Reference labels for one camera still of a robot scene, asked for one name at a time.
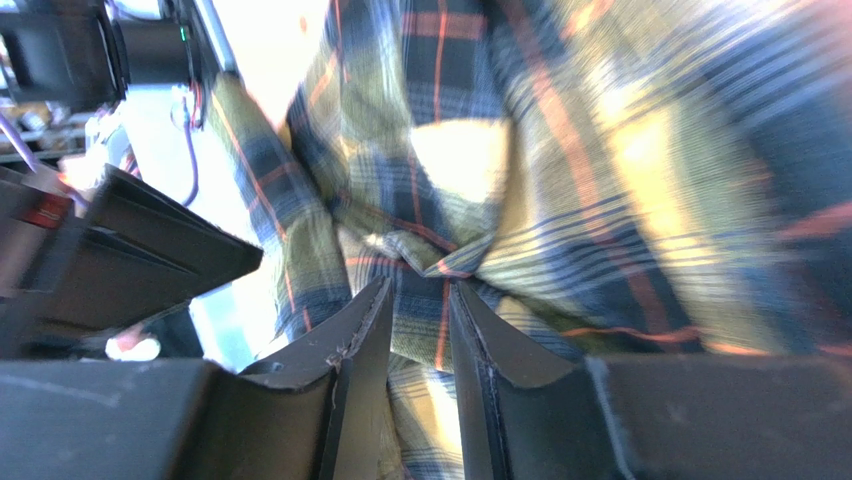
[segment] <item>black cylinder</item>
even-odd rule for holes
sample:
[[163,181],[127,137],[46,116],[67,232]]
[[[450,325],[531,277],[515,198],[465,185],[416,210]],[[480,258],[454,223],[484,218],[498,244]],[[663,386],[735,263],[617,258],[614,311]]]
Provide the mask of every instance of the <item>black cylinder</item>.
[[186,36],[180,25],[120,21],[118,26],[119,43],[124,43],[122,70],[128,83],[189,83]]

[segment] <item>cable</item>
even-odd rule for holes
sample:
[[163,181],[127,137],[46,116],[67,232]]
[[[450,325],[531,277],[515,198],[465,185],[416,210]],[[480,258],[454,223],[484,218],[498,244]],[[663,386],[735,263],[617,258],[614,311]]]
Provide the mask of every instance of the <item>cable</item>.
[[193,81],[190,84],[190,89],[195,94],[195,104],[192,106],[192,117],[189,119],[189,123],[192,125],[192,128],[199,128],[201,126],[201,105],[204,101],[201,84]]
[[181,202],[181,205],[188,207],[195,200],[195,197],[198,196],[198,159],[195,156],[195,145],[192,143],[193,126],[190,122],[191,117],[186,106],[186,98],[183,99],[182,103],[184,114],[183,134],[186,138],[186,147],[189,149],[189,161],[192,164],[192,189],[189,191],[186,199]]
[[15,147],[15,150],[18,151],[18,154],[24,159],[27,166],[30,167],[30,170],[37,171],[42,166],[41,162],[36,158],[29,145],[27,145],[27,142],[21,138],[21,133],[18,132],[18,129],[3,114],[0,114],[0,129],[6,134],[6,138],[9,139],[9,142]]
[[[24,139],[21,138],[21,133],[18,132],[18,129],[15,128],[15,126],[12,125],[12,122],[9,121],[9,119],[6,118],[6,115],[3,114],[0,114],[0,129],[2,129],[3,133],[6,134],[6,138],[9,139],[9,142],[11,142],[12,146],[15,147],[15,150],[17,150],[18,155],[20,155],[21,158],[24,159],[24,163],[26,163],[27,166],[30,167],[30,170],[32,170],[33,172],[38,172],[41,168],[46,168],[46,166],[41,163],[41,161],[39,161],[38,157],[35,156],[35,153],[33,153],[30,146],[27,145],[27,142],[25,142]],[[66,187],[68,187],[68,196],[71,197],[72,200],[74,200],[74,203],[80,205],[81,207],[89,206],[89,202],[86,201],[86,199],[83,198],[82,195],[80,195],[80,192],[72,188],[67,183],[62,183]]]

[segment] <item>plaid shirt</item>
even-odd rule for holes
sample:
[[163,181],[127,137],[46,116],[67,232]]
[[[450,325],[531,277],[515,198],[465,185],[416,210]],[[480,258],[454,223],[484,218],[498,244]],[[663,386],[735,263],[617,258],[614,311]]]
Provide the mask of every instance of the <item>plaid shirt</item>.
[[395,281],[382,478],[463,478],[455,279],[566,358],[852,354],[849,32],[847,0],[332,0],[284,141],[227,77],[209,124],[280,335]]

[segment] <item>red wire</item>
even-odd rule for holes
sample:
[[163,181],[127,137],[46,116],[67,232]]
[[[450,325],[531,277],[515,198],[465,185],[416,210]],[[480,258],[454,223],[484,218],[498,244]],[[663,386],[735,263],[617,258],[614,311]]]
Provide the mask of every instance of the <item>red wire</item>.
[[195,105],[193,105],[192,107],[192,116],[189,119],[189,124],[192,126],[192,128],[195,128],[198,126],[195,124],[195,119],[198,115],[198,112],[201,110],[201,85],[199,85],[198,82],[192,82],[190,88],[195,94]]

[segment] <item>flannel shirt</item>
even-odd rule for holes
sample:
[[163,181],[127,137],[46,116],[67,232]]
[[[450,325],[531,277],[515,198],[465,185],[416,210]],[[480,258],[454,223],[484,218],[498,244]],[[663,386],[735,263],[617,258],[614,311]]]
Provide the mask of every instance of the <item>flannel shirt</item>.
[[209,125],[278,334],[394,279],[381,477],[463,478],[458,279],[569,359],[852,354],[850,32],[847,0],[331,0],[285,131],[230,77]]

